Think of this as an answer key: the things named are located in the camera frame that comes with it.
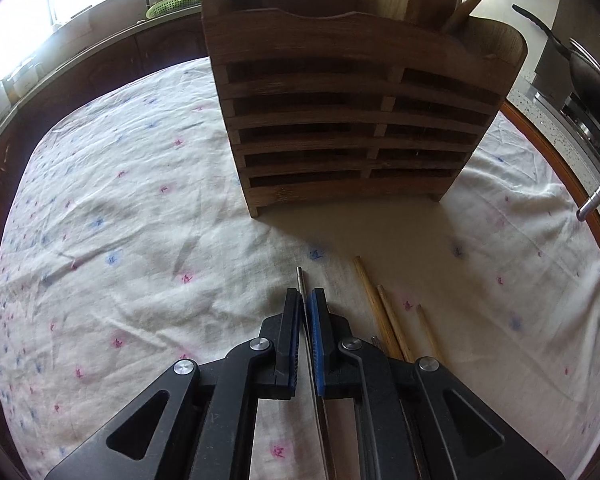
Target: round table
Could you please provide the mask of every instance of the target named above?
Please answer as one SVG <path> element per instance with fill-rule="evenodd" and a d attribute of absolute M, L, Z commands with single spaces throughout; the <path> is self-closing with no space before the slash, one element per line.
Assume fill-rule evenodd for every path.
<path fill-rule="evenodd" d="M 33 479 L 177 359 L 222 358 L 282 311 L 295 267 L 354 334 L 377 335 L 351 259 L 431 352 L 567 478 L 600 442 L 600 250 L 544 158 L 498 115 L 439 202 L 287 206 L 251 219 L 208 59 L 126 85 L 34 152 L 0 248 L 0 398 Z M 298 393 L 258 408 L 251 477 L 322 478 Z M 341 478 L 350 404 L 328 405 Z"/>

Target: kitchen counter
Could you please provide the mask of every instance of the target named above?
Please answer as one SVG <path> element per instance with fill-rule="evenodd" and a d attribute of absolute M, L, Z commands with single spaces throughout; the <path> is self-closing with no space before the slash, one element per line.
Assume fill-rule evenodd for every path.
<path fill-rule="evenodd" d="M 546 137 L 590 195 L 600 184 L 599 169 L 565 127 L 535 99 L 535 94 L 536 90 L 520 77 L 507 99 Z"/>
<path fill-rule="evenodd" d="M 192 14 L 199 14 L 202 10 L 201 6 L 189 7 L 188 9 L 176 10 L 175 12 L 170 12 L 169 14 L 165 14 L 164 16 L 159 16 L 158 18 L 154 18 L 152 20 L 146 20 L 141 23 L 136 23 L 131 27 L 125 28 L 120 32 L 114 34 L 113 36 L 109 36 L 105 40 L 102 40 L 99 43 L 96 43 L 92 47 L 89 47 L 79 54 L 71 58 L 66 63 L 62 64 L 55 70 L 51 71 L 49 74 L 44 76 L 23 98 L 14 104 L 7 115 L 0 119 L 0 135 L 5 131 L 6 127 L 10 124 L 13 118 L 17 115 L 19 110 L 32 98 L 34 98 L 37 94 L 40 93 L 41 90 L 50 85 L 53 81 L 58 79 L 61 75 L 65 74 L 81 62 L 85 61 L 87 58 L 93 56 L 94 54 L 100 52 L 101 50 L 117 43 L 125 38 L 129 38 L 140 32 L 148 30 L 149 28 L 156 27 L 157 25 L 162 25 L 167 22 L 171 22 L 173 20 L 177 20 L 180 18 L 184 18 L 186 16 L 190 16 Z"/>

